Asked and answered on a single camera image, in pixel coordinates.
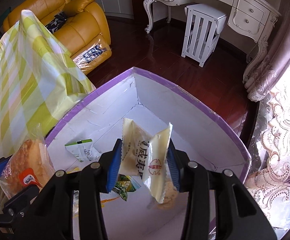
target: beige snack wrapper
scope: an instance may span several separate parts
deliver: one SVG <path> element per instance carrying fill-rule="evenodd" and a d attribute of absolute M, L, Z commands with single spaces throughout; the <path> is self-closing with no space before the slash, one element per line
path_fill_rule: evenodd
<path fill-rule="evenodd" d="M 158 203 L 163 203 L 166 184 L 166 155 L 173 125 L 154 136 L 132 119 L 123 120 L 123 146 L 119 173 L 140 176 Z"/>

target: white stool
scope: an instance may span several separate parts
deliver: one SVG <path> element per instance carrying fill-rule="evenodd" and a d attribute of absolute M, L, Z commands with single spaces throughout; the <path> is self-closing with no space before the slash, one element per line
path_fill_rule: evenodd
<path fill-rule="evenodd" d="M 185 7 L 185 14 L 187 23 L 182 57 L 189 56 L 203 67 L 215 50 L 225 25 L 226 14 L 205 4 L 188 5 Z"/>

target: red circular emblem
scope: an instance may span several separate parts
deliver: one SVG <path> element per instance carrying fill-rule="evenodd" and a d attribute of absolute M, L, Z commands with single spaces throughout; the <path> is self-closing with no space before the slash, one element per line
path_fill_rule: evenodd
<path fill-rule="evenodd" d="M 161 168 L 162 164 L 159 159 L 152 160 L 148 166 L 149 173 L 152 175 L 160 175 Z"/>

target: red label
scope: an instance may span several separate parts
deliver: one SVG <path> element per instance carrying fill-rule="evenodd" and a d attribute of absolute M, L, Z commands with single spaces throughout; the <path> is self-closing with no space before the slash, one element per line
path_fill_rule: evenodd
<path fill-rule="evenodd" d="M 151 163 L 148 166 L 148 170 L 150 172 L 150 174 L 152 175 L 160 175 L 160 170 L 162 168 L 162 164 L 161 161 L 159 159 L 154 159 L 151 161 Z"/>
<path fill-rule="evenodd" d="M 25 187 L 27 187 L 28 185 L 37 185 L 39 187 L 42 187 L 39 181 L 37 180 L 32 168 L 24 170 L 21 174 L 19 174 L 18 177 L 21 184 L 23 184 Z"/>

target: yellow leather sofa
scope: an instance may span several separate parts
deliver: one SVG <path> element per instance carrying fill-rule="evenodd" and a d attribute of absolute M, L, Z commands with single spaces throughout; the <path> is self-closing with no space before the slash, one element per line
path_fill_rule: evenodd
<path fill-rule="evenodd" d="M 106 42 L 110 45 L 110 34 L 103 10 L 95 0 L 26 0 L 17 6 L 4 20 L 4 31 L 8 31 L 20 18 L 24 9 L 31 10 L 36 17 L 47 25 L 54 16 L 64 11 L 66 23 L 54 33 L 54 36 L 70 51 L 74 59 L 96 42 Z M 112 55 L 107 50 L 94 59 L 87 69 L 82 69 L 87 75 L 90 71 Z"/>

